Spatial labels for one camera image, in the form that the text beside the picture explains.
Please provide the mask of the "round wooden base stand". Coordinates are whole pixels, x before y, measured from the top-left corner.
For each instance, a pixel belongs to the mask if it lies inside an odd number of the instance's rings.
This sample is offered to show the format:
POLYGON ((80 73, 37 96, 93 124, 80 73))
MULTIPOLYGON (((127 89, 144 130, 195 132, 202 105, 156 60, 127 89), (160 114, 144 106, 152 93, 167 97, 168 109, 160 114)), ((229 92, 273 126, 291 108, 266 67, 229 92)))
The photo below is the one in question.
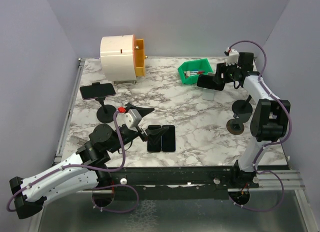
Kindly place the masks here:
POLYGON ((251 113, 233 114, 233 118, 226 123, 227 130, 233 135, 240 135, 244 132, 246 123, 251 117, 251 113))

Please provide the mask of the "black phone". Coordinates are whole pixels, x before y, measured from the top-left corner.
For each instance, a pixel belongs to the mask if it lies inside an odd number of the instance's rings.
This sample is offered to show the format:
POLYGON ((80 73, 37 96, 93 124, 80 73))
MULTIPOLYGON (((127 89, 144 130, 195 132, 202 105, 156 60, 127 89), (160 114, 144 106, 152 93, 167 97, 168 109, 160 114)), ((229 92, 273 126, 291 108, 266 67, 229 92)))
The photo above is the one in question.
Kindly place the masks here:
POLYGON ((148 135, 148 141, 147 141, 147 151, 150 153, 158 153, 162 149, 162 139, 161 135, 159 134, 150 134, 153 130, 161 129, 161 125, 149 125, 147 128, 147 135, 148 135))

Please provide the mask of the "silver phone stand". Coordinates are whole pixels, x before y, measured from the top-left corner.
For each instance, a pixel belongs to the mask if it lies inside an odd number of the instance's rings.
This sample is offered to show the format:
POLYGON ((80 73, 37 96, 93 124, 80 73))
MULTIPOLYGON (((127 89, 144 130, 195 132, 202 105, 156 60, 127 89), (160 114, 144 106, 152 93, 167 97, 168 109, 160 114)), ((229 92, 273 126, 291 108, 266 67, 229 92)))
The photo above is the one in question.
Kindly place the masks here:
POLYGON ((214 73, 209 72, 207 74, 207 78, 203 79, 203 91, 202 91, 202 99, 207 101, 214 101, 215 91, 213 89, 214 86, 214 73))

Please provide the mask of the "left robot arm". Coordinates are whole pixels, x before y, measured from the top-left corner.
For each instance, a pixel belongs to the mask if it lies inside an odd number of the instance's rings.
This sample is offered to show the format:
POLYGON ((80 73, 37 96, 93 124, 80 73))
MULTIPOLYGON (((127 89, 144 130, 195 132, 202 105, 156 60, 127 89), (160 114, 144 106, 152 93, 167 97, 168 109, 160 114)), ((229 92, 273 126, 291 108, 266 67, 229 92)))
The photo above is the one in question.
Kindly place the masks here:
POLYGON ((89 140, 75 153, 49 169, 28 178, 14 177, 9 185, 12 197, 6 210, 15 212, 19 219, 39 213, 49 203, 81 190, 114 190, 117 187, 137 190, 127 184, 115 184, 111 174, 126 163, 125 144, 139 137, 144 142, 156 143, 168 130, 141 129, 139 123, 154 108, 136 107, 128 103, 113 114, 114 127, 106 123, 96 126, 89 140))

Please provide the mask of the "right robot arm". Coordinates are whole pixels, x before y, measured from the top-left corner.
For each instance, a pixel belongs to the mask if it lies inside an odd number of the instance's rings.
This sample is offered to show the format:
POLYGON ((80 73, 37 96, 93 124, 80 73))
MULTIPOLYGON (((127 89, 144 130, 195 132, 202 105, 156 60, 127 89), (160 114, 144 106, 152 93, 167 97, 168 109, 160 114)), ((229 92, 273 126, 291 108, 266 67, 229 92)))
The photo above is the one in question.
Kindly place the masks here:
POLYGON ((219 63, 210 82, 214 90, 222 91, 227 83, 247 91, 247 100, 238 100, 232 106, 234 118, 228 121, 228 130, 235 134, 244 122, 250 121, 252 138, 245 153, 236 161, 236 172, 230 174, 230 183, 240 188, 247 183, 246 174, 255 172, 264 148, 277 143, 287 133, 291 104, 275 96, 264 84, 262 74, 254 70, 254 55, 227 49, 226 62, 219 63))

